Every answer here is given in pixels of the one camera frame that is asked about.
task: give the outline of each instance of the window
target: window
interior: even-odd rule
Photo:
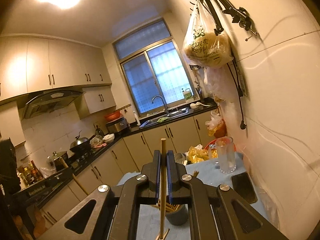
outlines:
[[[185,67],[165,23],[149,25],[114,44],[140,116],[185,102],[182,90],[193,92]]]

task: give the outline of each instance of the frosted glass pane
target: frosted glass pane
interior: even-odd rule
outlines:
[[[172,42],[147,52],[167,104],[183,99],[190,88],[187,74]]]
[[[152,103],[152,98],[159,95],[159,90],[144,55],[123,64],[123,68],[140,113],[163,106],[161,100]]]
[[[170,33],[164,22],[160,21],[116,42],[116,51],[119,59],[122,59],[145,46],[167,37],[170,37]]]

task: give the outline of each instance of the ceiling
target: ceiling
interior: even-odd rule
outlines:
[[[167,0],[80,0],[69,9],[19,0],[7,14],[1,35],[36,33],[102,47],[166,11]]]

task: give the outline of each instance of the faucet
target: faucet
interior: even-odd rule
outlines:
[[[163,97],[162,96],[155,96],[153,97],[152,99],[152,103],[153,103],[153,100],[155,100],[155,98],[161,98],[162,102],[163,102],[163,105],[164,105],[164,112],[166,114],[169,114],[169,107],[167,106],[167,103],[164,101]]]

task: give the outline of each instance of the triangular cutout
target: triangular cutout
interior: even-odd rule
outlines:
[[[247,234],[261,227],[257,221],[238,201],[231,202],[236,212],[242,231]]]
[[[76,214],[74,214],[73,217],[65,222],[64,226],[77,234],[82,234],[95,205],[96,201],[94,199],[90,200]]]

